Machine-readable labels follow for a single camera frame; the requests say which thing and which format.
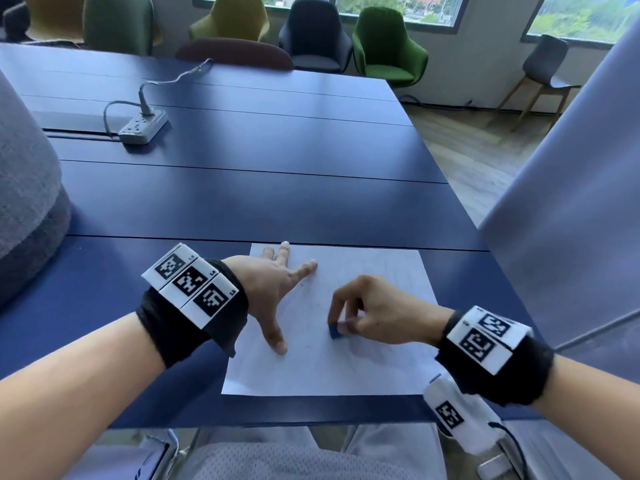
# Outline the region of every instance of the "blue block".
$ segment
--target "blue block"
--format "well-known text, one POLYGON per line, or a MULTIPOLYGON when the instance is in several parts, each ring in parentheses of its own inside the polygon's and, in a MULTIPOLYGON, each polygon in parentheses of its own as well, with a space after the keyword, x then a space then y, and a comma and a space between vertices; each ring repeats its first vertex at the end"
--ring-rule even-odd
POLYGON ((334 340, 344 337, 344 335, 338 331, 338 325, 329 325, 329 335, 331 335, 331 338, 334 340))

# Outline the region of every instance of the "table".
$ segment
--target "table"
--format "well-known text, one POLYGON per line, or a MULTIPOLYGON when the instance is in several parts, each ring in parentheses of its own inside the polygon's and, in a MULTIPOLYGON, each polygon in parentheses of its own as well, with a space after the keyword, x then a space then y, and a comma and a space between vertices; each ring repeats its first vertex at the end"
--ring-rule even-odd
MULTIPOLYGON (((0 67, 32 111, 98 115, 192 64, 0 44, 0 67)), ((52 263, 0 312, 0 377, 135 309, 140 274, 178 241, 210 258, 284 239, 418 249, 441 305, 532 325, 384 81, 216 66, 164 89, 150 103, 170 124, 147 146, 50 139, 74 215, 52 263)), ((220 395, 226 365, 203 345, 112 427, 434 420, 419 395, 220 395)))

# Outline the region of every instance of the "wristband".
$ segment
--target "wristband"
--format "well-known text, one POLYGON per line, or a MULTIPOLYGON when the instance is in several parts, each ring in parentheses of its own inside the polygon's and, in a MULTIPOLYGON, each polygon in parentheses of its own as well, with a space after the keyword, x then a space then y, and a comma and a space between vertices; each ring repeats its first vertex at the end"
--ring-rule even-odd
POLYGON ((449 319, 436 360, 464 394, 529 405, 542 395, 554 359, 531 334, 530 327, 475 306, 449 319))
POLYGON ((204 260, 180 243, 143 275, 151 288, 136 313, 167 368, 213 339, 229 356, 247 322, 248 298, 219 260, 204 260))

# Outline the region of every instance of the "green armchair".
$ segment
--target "green armchair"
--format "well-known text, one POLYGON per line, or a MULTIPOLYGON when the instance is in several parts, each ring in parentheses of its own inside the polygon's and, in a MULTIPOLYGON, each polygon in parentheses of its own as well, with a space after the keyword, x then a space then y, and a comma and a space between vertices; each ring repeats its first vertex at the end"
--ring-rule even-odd
POLYGON ((429 55, 409 38, 402 14, 393 8, 364 8, 353 31, 353 55, 359 74, 385 79, 392 88, 418 82, 429 55))

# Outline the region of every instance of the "left hand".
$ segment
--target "left hand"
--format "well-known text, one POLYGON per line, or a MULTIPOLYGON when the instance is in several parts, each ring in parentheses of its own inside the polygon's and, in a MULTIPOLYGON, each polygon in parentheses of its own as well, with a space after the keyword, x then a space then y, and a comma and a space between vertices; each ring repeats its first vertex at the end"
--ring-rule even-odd
POLYGON ((287 241, 280 245, 277 253, 273 248, 265 248, 261 258, 231 256, 223 260, 244 287, 249 298, 249 314, 258 320, 264 338, 279 355, 287 353, 287 343, 276 321, 278 304, 318 267, 317 261, 313 260, 292 270, 287 268, 288 261, 287 241))

